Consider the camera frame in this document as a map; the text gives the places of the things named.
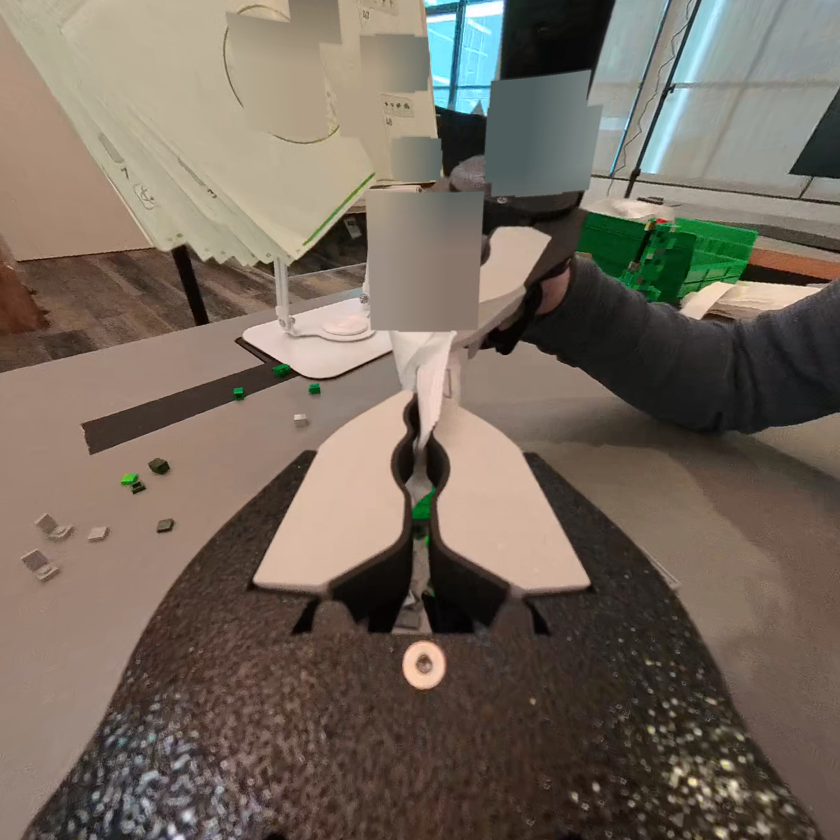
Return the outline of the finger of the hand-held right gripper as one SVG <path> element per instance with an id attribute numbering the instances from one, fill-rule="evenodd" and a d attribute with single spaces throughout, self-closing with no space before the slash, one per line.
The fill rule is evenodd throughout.
<path id="1" fill-rule="evenodd" d="M 498 227 L 489 236 L 489 256 L 479 270 L 478 327 L 453 339 L 453 354 L 474 353 L 495 328 L 512 318 L 551 236 L 532 227 Z"/>

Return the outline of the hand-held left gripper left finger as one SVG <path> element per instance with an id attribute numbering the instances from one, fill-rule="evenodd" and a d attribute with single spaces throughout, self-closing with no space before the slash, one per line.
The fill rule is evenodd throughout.
<path id="1" fill-rule="evenodd" d="M 318 448 L 253 577 L 264 591 L 344 604 L 355 622 L 395 619 L 413 574 L 417 398 L 402 391 Z"/>

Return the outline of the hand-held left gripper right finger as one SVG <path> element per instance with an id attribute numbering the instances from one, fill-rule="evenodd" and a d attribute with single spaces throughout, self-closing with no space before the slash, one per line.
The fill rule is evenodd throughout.
<path id="1" fill-rule="evenodd" d="M 583 592 L 591 579 L 529 462 L 473 413 L 444 413 L 427 443 L 428 562 L 437 597 L 485 626 L 510 600 Z"/>

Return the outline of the clear plastic brick bag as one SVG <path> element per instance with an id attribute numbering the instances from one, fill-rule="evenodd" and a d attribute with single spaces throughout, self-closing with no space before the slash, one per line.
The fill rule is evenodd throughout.
<path id="1" fill-rule="evenodd" d="M 416 395 L 418 432 L 414 451 L 420 454 L 440 418 L 448 383 L 447 368 L 456 331 L 390 331 L 399 381 Z"/>

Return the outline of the person's right forearm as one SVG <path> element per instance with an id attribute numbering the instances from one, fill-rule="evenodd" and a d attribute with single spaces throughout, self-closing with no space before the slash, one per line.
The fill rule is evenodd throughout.
<path id="1" fill-rule="evenodd" d="M 637 410 L 695 432 L 754 434 L 839 411 L 837 280 L 748 321 L 703 321 L 575 257 L 565 298 L 524 341 Z"/>

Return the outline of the grey desk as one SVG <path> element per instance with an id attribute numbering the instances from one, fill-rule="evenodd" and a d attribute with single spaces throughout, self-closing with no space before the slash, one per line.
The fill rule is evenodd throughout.
<path id="1" fill-rule="evenodd" d="M 79 758 L 188 561 L 304 448 L 395 392 L 385 358 L 325 387 L 307 428 L 288 427 L 308 406 L 294 381 L 89 455 L 84 422 L 257 365 L 235 340 L 271 316 L 2 373 L 2 838 L 21 837 Z M 838 838 L 838 418 L 692 434 L 529 345 L 478 354 L 463 387 L 466 408 L 677 579 L 751 734 Z M 121 486 L 126 473 L 146 490 Z M 45 512 L 76 530 L 48 541 Z M 165 518 L 174 530 L 155 532 Z M 110 533 L 89 542 L 97 526 Z M 31 550 L 60 573 L 37 581 Z"/>

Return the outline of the person's right hand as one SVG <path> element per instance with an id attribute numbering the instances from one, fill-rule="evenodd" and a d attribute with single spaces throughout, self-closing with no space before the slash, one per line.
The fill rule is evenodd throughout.
<path id="1" fill-rule="evenodd" d="M 537 316 L 542 317 L 551 313 L 563 301 L 571 283 L 571 273 L 574 258 L 570 257 L 561 266 L 556 266 L 551 273 L 540 281 L 541 299 Z"/>

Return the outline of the green brick set box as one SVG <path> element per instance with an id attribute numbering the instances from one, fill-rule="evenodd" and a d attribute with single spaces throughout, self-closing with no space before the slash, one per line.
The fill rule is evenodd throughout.
<path id="1" fill-rule="evenodd" d="M 759 235 L 752 228 L 683 217 L 589 213 L 577 249 L 648 301 L 676 305 L 714 282 L 738 282 Z"/>

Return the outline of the white book stand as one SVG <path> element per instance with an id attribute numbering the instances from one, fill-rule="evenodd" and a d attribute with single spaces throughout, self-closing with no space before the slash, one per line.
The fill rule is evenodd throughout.
<path id="1" fill-rule="evenodd" d="M 332 303 L 291 313 L 288 267 L 274 261 L 276 316 L 247 329 L 245 348 L 260 358 L 288 364 L 311 380 L 330 380 L 392 351 L 387 332 L 371 327 L 369 272 L 360 291 Z"/>

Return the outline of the black light stand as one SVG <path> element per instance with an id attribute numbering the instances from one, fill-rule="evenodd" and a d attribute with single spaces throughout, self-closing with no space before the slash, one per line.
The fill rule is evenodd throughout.
<path id="1" fill-rule="evenodd" d="M 697 20 L 701 1 L 664 3 L 623 136 L 610 170 L 606 196 L 617 197 L 622 183 L 629 198 L 644 169 L 644 158 L 671 92 L 679 62 Z"/>

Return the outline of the black monitor screen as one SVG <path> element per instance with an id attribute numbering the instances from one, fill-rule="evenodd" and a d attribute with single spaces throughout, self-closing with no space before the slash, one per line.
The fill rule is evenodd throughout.
<path id="1" fill-rule="evenodd" d="M 595 74 L 615 1 L 506 1 L 498 77 Z"/>

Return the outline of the white paper sheets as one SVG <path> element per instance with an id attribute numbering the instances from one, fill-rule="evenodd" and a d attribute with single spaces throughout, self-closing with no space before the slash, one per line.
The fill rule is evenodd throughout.
<path id="1" fill-rule="evenodd" d="M 742 280 L 733 284 L 716 281 L 686 295 L 679 308 L 695 320 L 706 317 L 749 320 L 763 312 L 787 308 L 825 287 L 822 284 L 798 287 Z"/>

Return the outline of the black tape strip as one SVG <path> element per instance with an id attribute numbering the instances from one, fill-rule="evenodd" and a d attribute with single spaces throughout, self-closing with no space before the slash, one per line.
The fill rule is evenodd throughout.
<path id="1" fill-rule="evenodd" d="M 89 455 L 97 455 L 233 403 L 236 401 L 235 389 L 242 389 L 245 396 L 250 396 L 300 375 L 294 367 L 279 374 L 276 369 L 283 363 L 244 339 L 237 339 L 236 344 L 257 358 L 257 366 L 84 422 L 81 429 Z"/>

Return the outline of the black table leg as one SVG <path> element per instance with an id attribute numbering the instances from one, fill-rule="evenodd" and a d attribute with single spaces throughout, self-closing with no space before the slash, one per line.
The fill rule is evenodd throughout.
<path id="1" fill-rule="evenodd" d="M 204 326 L 209 323 L 209 317 L 203 300 L 202 292 L 198 285 L 193 267 L 191 253 L 186 245 L 173 248 L 171 257 L 175 263 L 175 269 L 180 279 L 182 289 L 196 326 Z"/>

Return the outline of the pale green instruction booklet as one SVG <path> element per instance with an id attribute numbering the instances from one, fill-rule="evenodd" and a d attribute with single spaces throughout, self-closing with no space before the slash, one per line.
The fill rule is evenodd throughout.
<path id="1" fill-rule="evenodd" d="M 151 243 L 305 255 L 439 150 L 424 2 L 2 2 Z"/>

